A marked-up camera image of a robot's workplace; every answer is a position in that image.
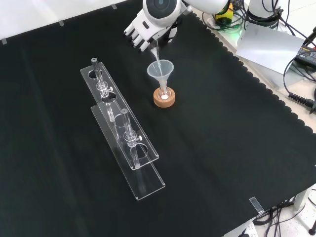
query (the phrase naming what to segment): clear acrylic clip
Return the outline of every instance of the clear acrylic clip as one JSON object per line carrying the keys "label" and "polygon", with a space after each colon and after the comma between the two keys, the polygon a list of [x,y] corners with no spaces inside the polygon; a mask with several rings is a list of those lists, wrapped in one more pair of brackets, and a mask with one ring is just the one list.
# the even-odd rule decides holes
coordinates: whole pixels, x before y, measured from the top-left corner
{"label": "clear acrylic clip", "polygon": [[249,199],[249,201],[252,203],[253,207],[257,210],[259,214],[262,214],[264,212],[264,209],[255,197],[252,197],[251,199]]}

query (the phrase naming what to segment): liquid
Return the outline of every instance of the liquid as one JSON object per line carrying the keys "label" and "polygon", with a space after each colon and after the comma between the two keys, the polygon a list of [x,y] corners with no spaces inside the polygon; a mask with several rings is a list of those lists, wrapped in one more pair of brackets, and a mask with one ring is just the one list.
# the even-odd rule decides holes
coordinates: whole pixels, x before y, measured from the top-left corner
{"label": "liquid", "polygon": [[[157,48],[152,48],[152,49],[151,49],[151,52],[152,52],[152,54],[155,56],[156,61],[157,61],[157,63],[158,63],[158,67],[159,67],[159,70],[160,70],[160,75],[163,76],[163,75],[162,75],[161,63],[160,63],[160,59],[159,59],[159,56],[158,56]],[[168,93],[168,92],[167,92],[167,86],[165,86],[164,88],[162,88],[162,90],[163,90],[164,95],[162,95],[161,98],[162,98],[163,100],[168,99],[168,98],[169,98],[169,95],[167,94],[167,93]]]}
{"label": "liquid", "polygon": [[160,59],[159,59],[159,56],[158,56],[157,48],[153,48],[153,49],[151,50],[151,52],[153,53],[153,55],[154,55],[155,58],[156,58],[156,61],[157,61],[157,63],[158,63],[158,67],[159,67],[159,70],[160,70],[160,74],[161,74],[161,76],[162,76],[161,64],[160,64]]}

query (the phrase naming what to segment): table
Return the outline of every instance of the table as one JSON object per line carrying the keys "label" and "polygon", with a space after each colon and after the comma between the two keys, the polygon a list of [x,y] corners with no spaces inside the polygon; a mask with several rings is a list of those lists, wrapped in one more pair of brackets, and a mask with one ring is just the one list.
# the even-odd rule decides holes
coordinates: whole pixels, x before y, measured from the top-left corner
{"label": "table", "polygon": [[[1,46],[2,236],[222,236],[257,215],[251,197],[268,209],[316,182],[311,131],[192,15],[161,50],[175,65],[176,104],[155,107],[158,85],[144,70],[153,59],[121,37],[141,1],[117,7]],[[132,196],[90,111],[79,71],[92,57],[160,155],[166,188],[144,201]]]}

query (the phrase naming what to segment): electrical outlet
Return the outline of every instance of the electrical outlet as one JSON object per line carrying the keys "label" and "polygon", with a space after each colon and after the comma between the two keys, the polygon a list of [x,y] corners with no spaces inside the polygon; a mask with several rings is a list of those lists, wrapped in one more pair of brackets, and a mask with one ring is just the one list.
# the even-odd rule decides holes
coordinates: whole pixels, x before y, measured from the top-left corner
{"label": "electrical outlet", "polygon": [[259,237],[253,222],[247,227],[245,234],[248,234],[249,237]]}

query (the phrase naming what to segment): white robot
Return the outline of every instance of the white robot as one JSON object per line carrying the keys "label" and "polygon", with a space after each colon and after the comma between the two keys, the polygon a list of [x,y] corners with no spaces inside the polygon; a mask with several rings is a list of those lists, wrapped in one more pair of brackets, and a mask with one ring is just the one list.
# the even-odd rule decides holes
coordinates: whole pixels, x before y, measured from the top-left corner
{"label": "white robot", "polygon": [[[207,14],[217,14],[228,9],[230,0],[143,0],[143,9],[126,28],[124,34],[131,36],[134,47],[144,51],[153,40],[159,39],[170,28],[169,37],[176,34],[177,18],[189,14],[191,6]],[[270,26],[277,23],[271,0],[250,0],[248,15],[250,22]]]}

